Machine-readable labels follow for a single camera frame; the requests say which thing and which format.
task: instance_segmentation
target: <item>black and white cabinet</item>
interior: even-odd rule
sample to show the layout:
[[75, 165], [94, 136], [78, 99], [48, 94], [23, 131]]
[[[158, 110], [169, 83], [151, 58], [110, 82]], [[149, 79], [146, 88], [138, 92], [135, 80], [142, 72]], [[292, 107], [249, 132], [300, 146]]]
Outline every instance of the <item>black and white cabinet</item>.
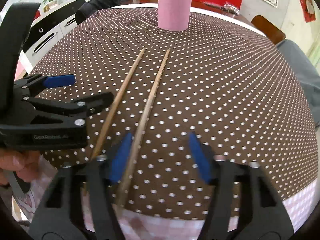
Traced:
[[76, 11], [85, 0], [68, 0], [34, 20], [22, 50], [34, 67], [42, 57], [77, 26]]

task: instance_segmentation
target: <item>potted plant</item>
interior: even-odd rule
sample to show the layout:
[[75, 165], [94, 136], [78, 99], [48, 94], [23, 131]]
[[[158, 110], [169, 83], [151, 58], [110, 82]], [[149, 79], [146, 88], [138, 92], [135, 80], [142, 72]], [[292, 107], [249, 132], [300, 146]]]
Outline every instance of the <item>potted plant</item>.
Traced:
[[57, 1], [53, 1], [53, 0], [44, 0], [42, 2], [43, 4], [48, 3], [46, 6], [43, 7], [43, 11], [47, 12], [49, 11], [51, 8], [55, 7], [58, 5]]

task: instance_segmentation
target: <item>blue pad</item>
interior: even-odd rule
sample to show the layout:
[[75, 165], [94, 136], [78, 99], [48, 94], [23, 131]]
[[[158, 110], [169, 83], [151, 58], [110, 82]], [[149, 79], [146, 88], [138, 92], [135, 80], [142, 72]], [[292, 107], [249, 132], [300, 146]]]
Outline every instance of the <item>blue pad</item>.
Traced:
[[73, 85], [76, 82], [74, 75], [61, 75], [48, 77], [42, 85], [46, 88], [57, 88]]
[[201, 143], [196, 137], [195, 133], [191, 133], [189, 135], [189, 148], [192, 153], [192, 157], [195, 159], [195, 162], [198, 165], [200, 177], [205, 183], [209, 184], [212, 179], [211, 163], [203, 152]]
[[122, 174], [124, 173], [127, 159], [130, 154], [132, 143], [132, 133], [127, 133], [122, 139], [118, 151], [114, 159], [112, 160], [111, 170], [109, 174], [109, 179], [112, 184], [116, 184], [121, 180]]

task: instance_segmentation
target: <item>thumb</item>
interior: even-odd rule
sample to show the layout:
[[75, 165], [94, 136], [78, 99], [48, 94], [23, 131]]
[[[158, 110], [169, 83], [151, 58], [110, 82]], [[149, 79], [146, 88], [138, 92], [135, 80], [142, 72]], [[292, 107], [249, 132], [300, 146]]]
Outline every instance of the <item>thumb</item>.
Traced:
[[8, 171], [19, 171], [25, 166], [25, 157], [17, 151], [0, 149], [0, 168]]

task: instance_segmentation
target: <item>drawer handle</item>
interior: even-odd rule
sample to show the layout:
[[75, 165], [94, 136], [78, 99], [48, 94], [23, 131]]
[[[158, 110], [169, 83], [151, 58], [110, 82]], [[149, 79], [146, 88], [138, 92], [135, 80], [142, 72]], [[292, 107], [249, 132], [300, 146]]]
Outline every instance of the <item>drawer handle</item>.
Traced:
[[72, 23], [74, 23], [76, 21], [75, 18], [73, 18], [72, 20], [68, 21], [67, 24], [64, 27], [68, 27], [69, 25], [71, 25]]
[[58, 32], [56, 32], [55, 34], [51, 34], [48, 38], [46, 38], [44, 41], [42, 41], [38, 47], [35, 48], [34, 53], [32, 53], [32, 56], [34, 56], [36, 53], [39, 52], [39, 50], [41, 50], [43, 48], [44, 45], [46, 45], [50, 40], [52, 40], [52, 38], [54, 36], [56, 36], [58, 34]]

